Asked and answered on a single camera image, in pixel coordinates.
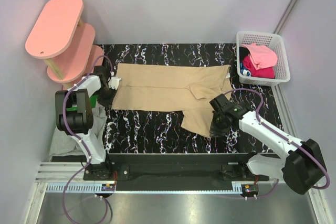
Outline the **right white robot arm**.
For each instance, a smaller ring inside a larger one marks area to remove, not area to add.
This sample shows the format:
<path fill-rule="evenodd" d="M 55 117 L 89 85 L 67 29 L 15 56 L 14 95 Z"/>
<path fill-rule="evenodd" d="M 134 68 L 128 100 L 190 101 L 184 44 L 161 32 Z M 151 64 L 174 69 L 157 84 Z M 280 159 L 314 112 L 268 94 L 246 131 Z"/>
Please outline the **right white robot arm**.
<path fill-rule="evenodd" d="M 256 175 L 283 179 L 294 192 L 303 195 L 309 189 L 317 189 L 317 183 L 325 178 L 329 187 L 330 177 L 319 144 L 308 139 L 291 136 L 261 118 L 255 110 L 231 103 L 221 94 L 210 101 L 213 108 L 210 135 L 224 136 L 230 128 L 237 128 L 258 139 L 277 154 L 276 158 L 254 154 L 248 162 L 238 167 L 239 176 L 250 180 Z"/>

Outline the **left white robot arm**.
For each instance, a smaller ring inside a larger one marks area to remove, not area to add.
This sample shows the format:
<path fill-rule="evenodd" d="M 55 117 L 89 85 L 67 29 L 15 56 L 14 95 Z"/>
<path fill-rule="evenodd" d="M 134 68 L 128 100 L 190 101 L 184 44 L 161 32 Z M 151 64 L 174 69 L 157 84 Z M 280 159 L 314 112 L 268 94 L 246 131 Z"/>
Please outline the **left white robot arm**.
<path fill-rule="evenodd" d="M 56 126 L 74 139 L 95 167 L 95 174 L 103 180 L 113 175 L 112 165 L 106 163 L 107 154 L 93 133 L 94 116 L 90 103 L 93 95 L 97 102 L 110 109 L 116 96 L 120 78 L 104 66 L 95 66 L 93 73 L 84 76 L 74 89 L 55 93 Z"/>

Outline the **beige t shirt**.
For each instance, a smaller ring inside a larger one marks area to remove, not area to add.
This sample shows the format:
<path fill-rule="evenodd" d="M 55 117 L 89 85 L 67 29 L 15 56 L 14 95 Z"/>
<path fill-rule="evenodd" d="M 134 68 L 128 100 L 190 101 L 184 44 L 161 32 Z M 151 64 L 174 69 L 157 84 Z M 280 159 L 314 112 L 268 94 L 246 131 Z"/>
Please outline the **beige t shirt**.
<path fill-rule="evenodd" d="M 183 129 L 209 137 L 213 118 L 210 101 L 222 93 L 230 98 L 229 72 L 229 65 L 181 67 L 120 63 L 117 76 L 121 82 L 112 108 L 182 111 Z"/>

